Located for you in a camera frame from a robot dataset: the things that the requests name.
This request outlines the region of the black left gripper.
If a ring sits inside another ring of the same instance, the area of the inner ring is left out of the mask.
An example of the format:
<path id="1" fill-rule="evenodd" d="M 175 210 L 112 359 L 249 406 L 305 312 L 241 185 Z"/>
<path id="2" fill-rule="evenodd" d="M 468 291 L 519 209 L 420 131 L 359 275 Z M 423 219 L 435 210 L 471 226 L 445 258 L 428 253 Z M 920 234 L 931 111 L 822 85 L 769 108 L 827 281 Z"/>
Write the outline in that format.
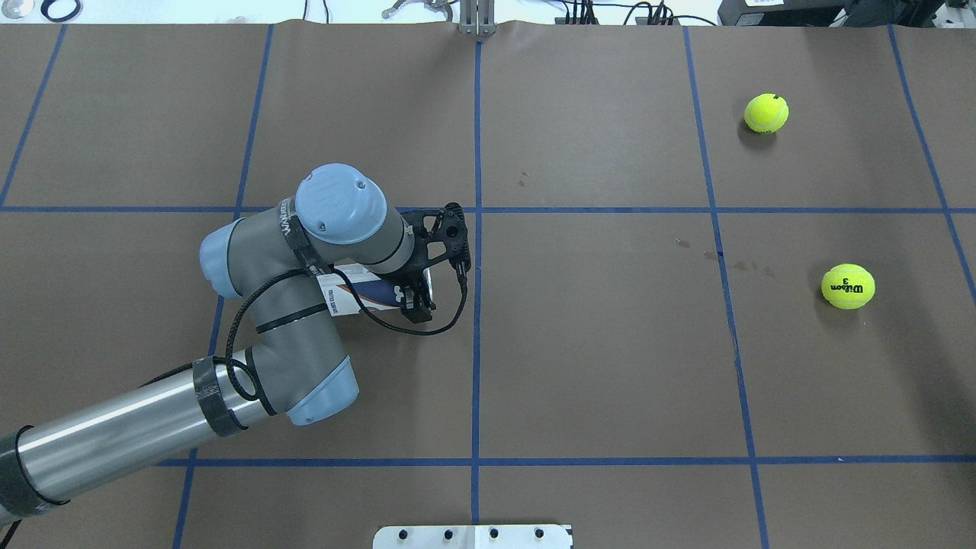
<path id="1" fill-rule="evenodd" d="M 412 324 L 432 321 L 435 310 L 430 265 L 404 265 L 393 272 L 393 285 L 400 289 L 400 312 Z"/>

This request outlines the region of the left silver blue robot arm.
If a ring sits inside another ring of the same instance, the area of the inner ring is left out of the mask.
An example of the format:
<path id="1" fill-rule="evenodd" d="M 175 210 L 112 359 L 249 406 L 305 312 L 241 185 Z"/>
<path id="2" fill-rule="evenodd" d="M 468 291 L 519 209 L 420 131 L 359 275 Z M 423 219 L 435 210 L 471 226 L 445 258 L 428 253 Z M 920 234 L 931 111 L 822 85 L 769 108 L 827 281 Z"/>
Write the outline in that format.
<path id="1" fill-rule="evenodd" d="M 2 438 L 2 524 L 66 506 L 76 496 L 283 414 L 307 426 L 358 395 L 321 278 L 348 282 L 352 261 L 404 290 L 397 308 L 429 321 L 426 272 L 467 242 L 457 203 L 401 211 L 380 185 L 342 163 L 310 171 L 273 207 L 215 230 L 199 262 L 213 290 L 239 307 L 223 344 L 139 388 Z"/>

